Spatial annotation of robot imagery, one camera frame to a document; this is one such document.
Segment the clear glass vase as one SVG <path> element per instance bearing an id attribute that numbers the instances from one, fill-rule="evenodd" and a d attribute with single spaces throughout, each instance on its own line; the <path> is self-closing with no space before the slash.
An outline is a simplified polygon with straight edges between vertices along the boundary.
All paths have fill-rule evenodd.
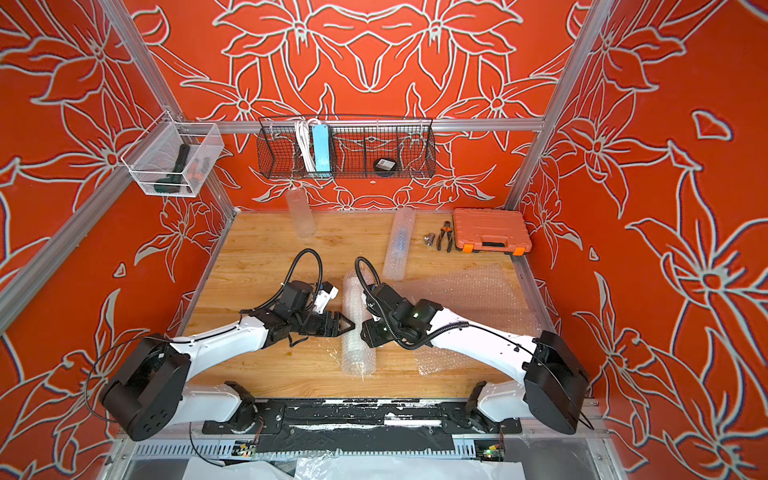
<path id="1" fill-rule="evenodd" d="M 286 202 L 296 235 L 299 237 L 314 236 L 317 227 L 305 190 L 303 188 L 290 189 L 286 193 Z"/>

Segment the bubble wrap sheet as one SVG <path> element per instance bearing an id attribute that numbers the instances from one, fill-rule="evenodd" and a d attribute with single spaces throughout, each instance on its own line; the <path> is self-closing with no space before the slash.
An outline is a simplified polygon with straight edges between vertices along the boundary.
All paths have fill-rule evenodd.
<path id="1" fill-rule="evenodd" d="M 411 303 L 420 299 L 437 302 L 469 320 L 514 334 L 537 337 L 540 320 L 532 313 L 516 276 L 499 265 L 472 267 L 433 277 L 397 281 L 394 290 Z M 487 381 L 508 377 L 491 367 L 452 351 L 423 347 L 415 351 L 421 375 L 479 369 Z"/>

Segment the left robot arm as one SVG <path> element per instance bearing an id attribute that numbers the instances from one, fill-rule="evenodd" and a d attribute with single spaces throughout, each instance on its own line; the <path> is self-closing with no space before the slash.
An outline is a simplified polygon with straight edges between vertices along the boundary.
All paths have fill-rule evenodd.
<path id="1" fill-rule="evenodd" d="M 353 331 L 351 320 L 327 308 L 337 293 L 331 284 L 291 281 L 264 305 L 241 311 L 234 323 L 189 337 L 149 335 L 109 381 L 99 403 L 134 441 L 182 423 L 213 422 L 234 433 L 261 427 L 255 397 L 243 386 L 234 381 L 202 386 L 194 378 L 293 335 L 336 338 Z"/>

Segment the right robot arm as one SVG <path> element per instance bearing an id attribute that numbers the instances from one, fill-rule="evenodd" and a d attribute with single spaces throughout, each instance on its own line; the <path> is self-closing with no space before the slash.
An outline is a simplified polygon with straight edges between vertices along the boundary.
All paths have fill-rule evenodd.
<path id="1" fill-rule="evenodd" d="M 513 334 L 466 319 L 439 303 L 413 304 L 391 286 L 363 283 L 372 318 L 361 339 L 371 348 L 394 342 L 407 350 L 452 351 L 502 372 L 509 380 L 481 382 L 468 410 L 500 423 L 532 417 L 566 435 L 576 433 L 590 377 L 566 342 L 551 331 L 539 336 Z"/>

